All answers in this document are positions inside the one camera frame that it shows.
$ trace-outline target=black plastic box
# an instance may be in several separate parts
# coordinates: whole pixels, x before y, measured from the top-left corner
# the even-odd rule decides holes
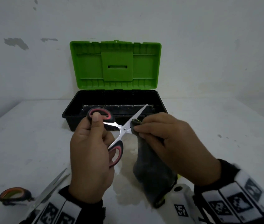
[[[80,121],[93,107],[103,107],[115,117],[116,123],[124,125],[139,109],[148,104],[139,120],[166,109],[156,90],[80,90],[76,93],[62,114],[71,131],[75,131]],[[104,125],[109,131],[118,130]]]

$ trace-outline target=green toolbox lid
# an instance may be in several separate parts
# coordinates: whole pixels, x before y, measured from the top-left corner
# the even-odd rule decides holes
[[[161,44],[71,41],[81,90],[150,90],[158,83]]]

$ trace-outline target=red and black scissors handle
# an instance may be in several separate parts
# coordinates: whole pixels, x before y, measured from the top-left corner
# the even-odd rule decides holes
[[[114,123],[115,122],[115,118],[110,113],[110,111],[108,111],[107,109],[102,108],[102,107],[94,107],[94,108],[91,108],[88,111],[87,118],[88,118],[88,120],[90,122],[92,120],[93,113],[95,113],[95,112],[99,112],[101,115],[105,116],[105,119],[103,119],[104,122],[110,122],[110,123]]]
[[[34,200],[34,198],[31,196],[30,191],[21,187],[9,188],[0,194],[0,201],[2,202],[3,205],[6,206],[15,205],[16,204],[15,202],[25,201],[25,200],[30,201],[30,200]]]
[[[107,116],[107,118],[103,119],[104,122],[110,122],[110,123],[115,122],[115,118],[110,113],[110,111],[108,111],[105,108],[101,108],[101,107],[94,107],[88,111],[87,118],[90,122],[92,121],[92,115],[94,112],[99,112],[101,115]],[[123,149],[124,149],[124,145],[123,145],[123,142],[121,140],[117,141],[111,148],[108,149],[108,152],[111,152],[113,150],[119,151],[119,156],[117,157],[117,159],[114,162],[112,162],[109,165],[109,168],[113,167],[115,164],[117,164],[119,162],[119,160],[121,159],[121,157],[123,155]]]

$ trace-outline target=toolbox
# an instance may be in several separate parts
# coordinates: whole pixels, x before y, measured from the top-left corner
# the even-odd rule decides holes
[[[145,104],[139,116],[167,112],[156,90],[161,55],[160,43],[123,41],[72,41],[71,55],[76,93],[62,114],[71,131],[89,109],[103,107],[124,125]],[[105,125],[107,130],[118,128]]]

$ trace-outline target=open scissors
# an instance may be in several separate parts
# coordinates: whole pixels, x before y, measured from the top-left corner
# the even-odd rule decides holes
[[[27,189],[21,188],[21,187],[14,187],[9,188],[5,191],[3,191],[0,194],[0,201],[3,205],[28,205],[30,206],[28,211],[26,212],[25,219],[30,219],[33,224],[39,215],[41,214],[41,211],[44,209],[47,200],[50,198],[52,193],[56,190],[56,188],[70,175],[67,174],[61,179],[59,179],[63,173],[66,171],[64,169],[45,189],[44,191],[37,197],[33,198],[31,195],[31,192]]]
[[[130,131],[130,133],[131,133],[131,128],[130,128],[131,121],[133,119],[137,119],[140,116],[140,114],[143,112],[143,110],[145,109],[146,106],[147,106],[147,104],[145,106],[143,106],[137,113],[135,113],[135,115],[132,116],[128,120],[128,122],[126,122],[123,126],[121,126],[121,125],[119,125],[119,124],[117,124],[115,122],[114,116],[107,109],[100,108],[100,107],[94,107],[94,108],[92,108],[92,109],[90,109],[88,111],[87,118],[89,119],[90,122],[91,122],[92,115],[93,115],[94,112],[103,112],[103,113],[105,113],[107,115],[107,118],[103,119],[104,124],[118,127],[119,130],[120,130],[119,136],[108,147],[108,152],[111,152],[111,151],[113,151],[115,149],[119,150],[119,156],[117,157],[117,159],[112,164],[109,165],[109,168],[113,167],[121,159],[121,157],[123,155],[123,149],[124,149],[123,142],[122,142],[122,136],[125,133],[127,133],[128,131]]]

